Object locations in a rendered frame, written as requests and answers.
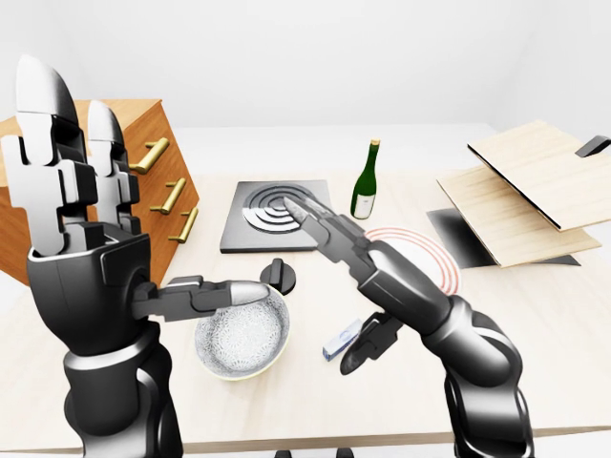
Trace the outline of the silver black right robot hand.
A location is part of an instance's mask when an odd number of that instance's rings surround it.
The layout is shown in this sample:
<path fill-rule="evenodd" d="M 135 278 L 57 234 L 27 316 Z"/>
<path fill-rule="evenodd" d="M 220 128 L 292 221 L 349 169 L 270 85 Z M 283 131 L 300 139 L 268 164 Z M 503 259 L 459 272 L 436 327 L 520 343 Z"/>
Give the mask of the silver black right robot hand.
<path fill-rule="evenodd" d="M 427 336 L 446 320 L 451 310 L 448 296 L 388 243 L 369 239 L 352 219 L 314 198 L 285 198 L 284 207 L 316 240 L 318 251 L 334 263 L 344 262 L 358 291 L 382 308 L 364 322 L 346 351 L 342 374 L 378 359 L 397 341 L 402 326 Z"/>

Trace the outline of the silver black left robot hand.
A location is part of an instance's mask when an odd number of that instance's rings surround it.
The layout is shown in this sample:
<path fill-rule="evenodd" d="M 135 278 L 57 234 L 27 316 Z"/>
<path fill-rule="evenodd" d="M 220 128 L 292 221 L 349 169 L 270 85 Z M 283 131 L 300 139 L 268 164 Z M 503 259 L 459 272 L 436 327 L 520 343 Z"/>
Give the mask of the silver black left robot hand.
<path fill-rule="evenodd" d="M 269 297 L 260 282 L 198 276 L 158 288 L 149 236 L 132 213 L 137 178 L 113 111 L 91 102 L 81 128 L 62 77 L 30 55 L 18 61 L 15 92 L 20 134 L 1 139 L 11 204 L 27 215 L 35 305 L 73 354 L 125 347 L 152 315 L 190 320 Z"/>

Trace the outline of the white plate with red rings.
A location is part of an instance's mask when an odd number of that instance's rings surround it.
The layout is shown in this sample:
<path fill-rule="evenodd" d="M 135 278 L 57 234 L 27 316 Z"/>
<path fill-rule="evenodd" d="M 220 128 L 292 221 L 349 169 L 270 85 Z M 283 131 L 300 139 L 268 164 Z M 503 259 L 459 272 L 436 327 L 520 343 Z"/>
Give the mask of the white plate with red rings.
<path fill-rule="evenodd" d="M 365 235 L 371 241 L 388 243 L 422 270 L 446 295 L 460 292 L 462 276 L 457 261 L 431 237 L 398 226 L 369 229 Z"/>

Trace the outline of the patterned grey bowl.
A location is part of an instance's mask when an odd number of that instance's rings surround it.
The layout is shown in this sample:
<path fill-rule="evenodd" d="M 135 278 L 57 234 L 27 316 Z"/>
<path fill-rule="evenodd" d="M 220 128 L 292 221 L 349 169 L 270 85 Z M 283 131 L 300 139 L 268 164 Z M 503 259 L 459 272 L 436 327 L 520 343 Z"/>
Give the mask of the patterned grey bowl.
<path fill-rule="evenodd" d="M 260 375 L 283 354 L 290 335 L 284 296 L 275 288 L 256 302 L 227 307 L 198 321 L 195 351 L 214 376 L 240 381 Z"/>

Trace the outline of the flat dark stove plate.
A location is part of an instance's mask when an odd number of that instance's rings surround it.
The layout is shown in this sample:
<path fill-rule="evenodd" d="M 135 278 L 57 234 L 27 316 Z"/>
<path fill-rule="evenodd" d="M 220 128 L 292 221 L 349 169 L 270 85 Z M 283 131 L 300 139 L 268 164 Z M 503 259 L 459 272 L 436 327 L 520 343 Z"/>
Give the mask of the flat dark stove plate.
<path fill-rule="evenodd" d="M 330 205 L 327 182 L 240 181 L 223 229 L 220 250 L 228 253 L 299 252 L 316 248 L 284 207 L 284 197 L 317 198 Z"/>

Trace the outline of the small blue white box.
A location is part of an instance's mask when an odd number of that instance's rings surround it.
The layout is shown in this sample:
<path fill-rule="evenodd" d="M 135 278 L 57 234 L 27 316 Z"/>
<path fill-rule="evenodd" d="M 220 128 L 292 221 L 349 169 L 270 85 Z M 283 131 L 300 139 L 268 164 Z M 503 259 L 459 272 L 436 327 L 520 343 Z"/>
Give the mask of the small blue white box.
<path fill-rule="evenodd" d="M 322 349 L 325 360 L 330 362 L 347 349 L 359 336 L 362 325 L 363 321 L 356 319 L 327 341 Z"/>

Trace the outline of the wooden cabinet drawer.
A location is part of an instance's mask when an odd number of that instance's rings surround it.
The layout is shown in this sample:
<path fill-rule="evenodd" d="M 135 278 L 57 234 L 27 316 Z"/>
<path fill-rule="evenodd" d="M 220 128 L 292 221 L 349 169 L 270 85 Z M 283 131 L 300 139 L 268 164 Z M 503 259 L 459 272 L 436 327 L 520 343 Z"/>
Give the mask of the wooden cabinet drawer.
<path fill-rule="evenodd" d="M 139 203 L 133 212 L 142 222 L 159 218 L 176 222 L 180 212 L 197 205 L 199 197 L 179 149 L 166 149 L 146 172 L 143 162 L 132 166 L 139 185 Z"/>
<path fill-rule="evenodd" d="M 128 164 L 138 163 L 147 154 L 146 142 L 157 141 L 162 137 L 169 139 L 170 146 L 146 175 L 165 174 L 169 177 L 170 173 L 186 170 L 178 143 L 160 102 L 130 124 L 123 133 L 128 151 Z"/>
<path fill-rule="evenodd" d="M 142 230 L 149 235 L 151 244 L 150 281 L 157 285 L 161 284 L 168 266 L 181 244 L 169 240 L 168 237 L 179 234 L 186 220 L 186 217 L 182 217 L 180 213 L 197 207 L 198 203 L 199 199 L 195 194 L 187 196 L 185 202 L 182 202 L 182 198 L 179 198 L 179 202 L 169 215 L 150 212 L 149 216 L 142 222 Z"/>

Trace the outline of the green wine bottle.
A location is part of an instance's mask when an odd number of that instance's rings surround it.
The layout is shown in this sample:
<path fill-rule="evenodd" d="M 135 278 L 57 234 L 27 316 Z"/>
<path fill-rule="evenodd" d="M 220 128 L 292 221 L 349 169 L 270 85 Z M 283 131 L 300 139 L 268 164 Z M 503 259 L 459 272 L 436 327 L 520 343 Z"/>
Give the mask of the green wine bottle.
<path fill-rule="evenodd" d="M 379 147 L 379 138 L 370 141 L 366 165 L 354 185 L 350 213 L 356 219 L 368 219 L 373 209 L 377 193 L 375 163 Z"/>

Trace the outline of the round black stove knob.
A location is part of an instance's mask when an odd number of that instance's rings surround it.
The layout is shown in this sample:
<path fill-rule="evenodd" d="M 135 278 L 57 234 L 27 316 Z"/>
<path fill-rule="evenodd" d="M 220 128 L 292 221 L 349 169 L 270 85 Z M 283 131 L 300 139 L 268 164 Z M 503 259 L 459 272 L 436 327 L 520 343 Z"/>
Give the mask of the round black stove knob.
<path fill-rule="evenodd" d="M 260 275 L 260 281 L 275 288 L 282 295 L 289 294 L 296 285 L 294 269 L 281 258 L 275 258 Z"/>

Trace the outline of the pale wooden board black edge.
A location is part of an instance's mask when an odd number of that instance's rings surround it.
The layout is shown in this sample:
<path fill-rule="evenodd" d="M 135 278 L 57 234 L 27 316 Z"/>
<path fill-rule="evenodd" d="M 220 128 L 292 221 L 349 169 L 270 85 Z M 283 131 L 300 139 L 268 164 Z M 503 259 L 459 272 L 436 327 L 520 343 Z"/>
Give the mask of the pale wooden board black edge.
<path fill-rule="evenodd" d="M 563 232 L 611 220 L 611 146 L 581 158 L 585 143 L 536 120 L 468 148 Z"/>

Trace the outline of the wooden cabinet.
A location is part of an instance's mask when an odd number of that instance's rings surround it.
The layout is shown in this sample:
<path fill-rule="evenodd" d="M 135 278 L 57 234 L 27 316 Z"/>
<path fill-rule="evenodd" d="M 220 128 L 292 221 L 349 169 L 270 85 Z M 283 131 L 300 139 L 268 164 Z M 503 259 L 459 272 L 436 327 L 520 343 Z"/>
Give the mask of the wooden cabinet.
<path fill-rule="evenodd" d="M 104 101 L 116 115 L 122 133 L 157 102 L 161 103 L 159 99 L 106 99 Z M 21 208 L 11 206 L 5 164 L 0 149 L 0 271 L 17 281 L 28 284 L 26 257 L 30 246 L 26 212 Z"/>

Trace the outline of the black angled bracket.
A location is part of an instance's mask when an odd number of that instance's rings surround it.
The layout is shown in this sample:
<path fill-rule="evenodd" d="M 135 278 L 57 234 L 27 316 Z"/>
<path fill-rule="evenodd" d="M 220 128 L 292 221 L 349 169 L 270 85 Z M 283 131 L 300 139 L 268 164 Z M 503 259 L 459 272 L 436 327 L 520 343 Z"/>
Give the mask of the black angled bracket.
<path fill-rule="evenodd" d="M 608 146 L 611 146 L 611 137 L 595 135 L 576 151 L 576 155 L 581 158 L 593 156 L 600 153 Z"/>

